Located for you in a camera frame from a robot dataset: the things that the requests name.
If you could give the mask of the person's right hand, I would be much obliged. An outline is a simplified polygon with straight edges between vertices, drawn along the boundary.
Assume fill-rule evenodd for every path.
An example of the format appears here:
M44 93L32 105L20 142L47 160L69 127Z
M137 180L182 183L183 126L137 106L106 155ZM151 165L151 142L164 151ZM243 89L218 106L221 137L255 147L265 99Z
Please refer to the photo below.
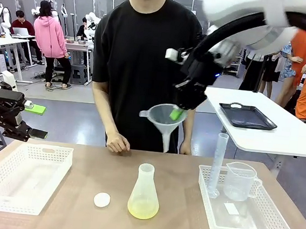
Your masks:
M128 140L118 132L111 132L107 134L106 146L112 152L130 151L130 143Z

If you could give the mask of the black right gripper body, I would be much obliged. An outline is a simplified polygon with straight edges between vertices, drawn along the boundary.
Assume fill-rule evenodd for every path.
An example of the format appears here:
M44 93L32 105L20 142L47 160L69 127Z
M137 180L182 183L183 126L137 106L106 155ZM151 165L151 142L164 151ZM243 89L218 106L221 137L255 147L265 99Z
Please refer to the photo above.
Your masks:
M224 67L215 62L214 56L210 52L198 57L195 55L195 51L192 51L181 66L180 72L183 75L183 81L205 87L212 86L223 73Z

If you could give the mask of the person's left hand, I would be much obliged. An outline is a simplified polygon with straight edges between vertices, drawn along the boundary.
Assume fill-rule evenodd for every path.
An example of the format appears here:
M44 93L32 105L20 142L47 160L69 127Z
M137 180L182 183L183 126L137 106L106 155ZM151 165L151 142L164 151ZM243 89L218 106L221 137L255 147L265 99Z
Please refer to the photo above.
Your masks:
M180 144L180 149L179 149L179 154L181 155L191 155L192 151L191 151L191 142L189 141L183 141Z

